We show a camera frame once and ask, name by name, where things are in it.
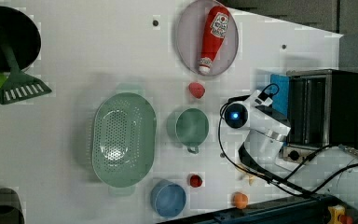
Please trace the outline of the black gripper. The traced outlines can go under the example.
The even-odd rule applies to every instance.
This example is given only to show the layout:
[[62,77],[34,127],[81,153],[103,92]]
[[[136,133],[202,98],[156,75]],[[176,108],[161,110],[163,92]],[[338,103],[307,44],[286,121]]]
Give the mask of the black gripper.
[[265,105],[258,105],[256,109],[269,116],[270,118],[279,121],[281,124],[290,127],[289,119],[283,113],[275,110],[274,108]]

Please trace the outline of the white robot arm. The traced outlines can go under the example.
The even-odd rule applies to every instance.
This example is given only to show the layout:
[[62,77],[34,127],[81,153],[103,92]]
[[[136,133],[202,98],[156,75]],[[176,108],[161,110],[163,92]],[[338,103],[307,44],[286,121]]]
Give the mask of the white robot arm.
[[[247,169],[242,168],[242,170],[245,173],[264,179],[277,188],[285,185],[299,192],[299,197],[306,197],[316,193],[335,176],[351,168],[358,167],[358,163],[348,165],[330,175],[316,189],[303,189],[290,182],[290,177],[306,163],[312,161],[318,154],[334,147],[334,145],[325,145],[313,149],[298,166],[291,170],[290,174],[286,177],[280,177],[275,175],[275,172],[280,172],[284,167],[277,164],[275,158],[278,156],[283,143],[286,141],[286,137],[291,131],[291,125],[287,117],[268,105],[246,103],[245,101],[228,101],[221,107],[219,115],[219,122],[224,121],[228,127],[239,131],[249,131],[246,140],[239,149],[240,161],[247,167]],[[353,147],[337,145],[337,148],[358,157],[358,150]],[[238,169],[241,169],[230,158],[227,158],[227,160]]]

